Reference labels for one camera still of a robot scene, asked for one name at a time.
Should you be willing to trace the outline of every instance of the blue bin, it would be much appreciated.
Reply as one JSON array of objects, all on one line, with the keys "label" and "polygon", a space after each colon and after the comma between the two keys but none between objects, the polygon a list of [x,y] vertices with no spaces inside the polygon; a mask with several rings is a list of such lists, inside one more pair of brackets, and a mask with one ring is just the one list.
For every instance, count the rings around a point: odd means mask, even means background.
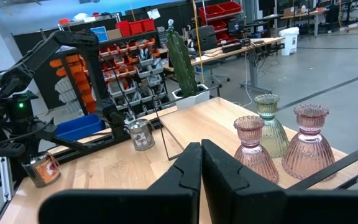
[{"label": "blue bin", "polygon": [[106,129],[106,125],[95,114],[86,115],[58,124],[56,137],[79,140]]}]

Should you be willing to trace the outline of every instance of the blue sign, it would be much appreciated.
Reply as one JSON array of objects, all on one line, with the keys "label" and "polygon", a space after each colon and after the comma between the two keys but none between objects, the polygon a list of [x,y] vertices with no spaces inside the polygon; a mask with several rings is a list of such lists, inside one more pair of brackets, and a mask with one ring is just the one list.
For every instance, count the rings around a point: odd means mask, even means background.
[{"label": "blue sign", "polygon": [[103,42],[103,41],[109,40],[109,37],[108,37],[108,35],[107,35],[107,32],[106,32],[106,28],[105,28],[105,27],[94,27],[94,28],[91,28],[91,31],[96,34],[96,36],[97,36],[98,39],[99,39],[99,42]]}]

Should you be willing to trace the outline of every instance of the ribbed glass vase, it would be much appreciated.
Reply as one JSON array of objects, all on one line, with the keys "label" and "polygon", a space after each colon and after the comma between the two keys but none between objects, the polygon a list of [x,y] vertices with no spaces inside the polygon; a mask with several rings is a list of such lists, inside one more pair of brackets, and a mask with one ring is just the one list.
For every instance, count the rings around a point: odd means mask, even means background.
[{"label": "ribbed glass vase", "polygon": [[278,172],[266,149],[259,144],[264,121],[257,116],[244,116],[234,122],[241,140],[234,158],[262,177],[278,182]]},{"label": "ribbed glass vase", "polygon": [[290,141],[282,164],[290,175],[305,179],[335,162],[331,146],[320,134],[329,110],[322,105],[308,104],[295,107],[294,112],[300,129]]},{"label": "ribbed glass vase", "polygon": [[279,101],[280,98],[274,94],[263,94],[255,97],[258,114],[265,123],[262,128],[260,143],[271,157],[283,156],[288,147],[287,134],[281,123],[275,118]]}]

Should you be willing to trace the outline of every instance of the white planter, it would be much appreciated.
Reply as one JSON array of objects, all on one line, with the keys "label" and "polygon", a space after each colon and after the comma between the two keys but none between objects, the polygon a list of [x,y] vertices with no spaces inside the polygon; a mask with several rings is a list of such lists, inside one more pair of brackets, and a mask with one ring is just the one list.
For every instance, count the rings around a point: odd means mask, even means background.
[{"label": "white planter", "polygon": [[[203,84],[199,84],[197,85],[198,87],[203,88],[204,90],[207,90],[208,87],[206,87]],[[173,97],[175,98],[175,100],[180,99],[181,97],[177,96],[177,93],[181,91],[181,89],[175,90],[172,92]],[[179,100],[176,102],[178,110],[182,110],[185,109],[187,107],[191,107],[193,105],[196,105],[198,103],[202,103],[209,100],[209,91],[205,91],[204,93],[200,93],[196,96],[191,96],[188,98],[185,98],[183,100]]]}]

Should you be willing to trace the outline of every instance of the green glass vase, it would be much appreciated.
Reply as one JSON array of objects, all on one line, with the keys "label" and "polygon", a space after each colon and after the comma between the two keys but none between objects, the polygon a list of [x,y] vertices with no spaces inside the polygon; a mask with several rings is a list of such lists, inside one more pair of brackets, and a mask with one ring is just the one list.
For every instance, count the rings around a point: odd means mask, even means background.
[{"label": "green glass vase", "polygon": [[260,144],[266,148],[271,157],[283,156],[288,147],[287,134],[281,123],[275,118],[279,101],[280,98],[274,94],[263,94],[255,97],[258,114],[265,122]]}]

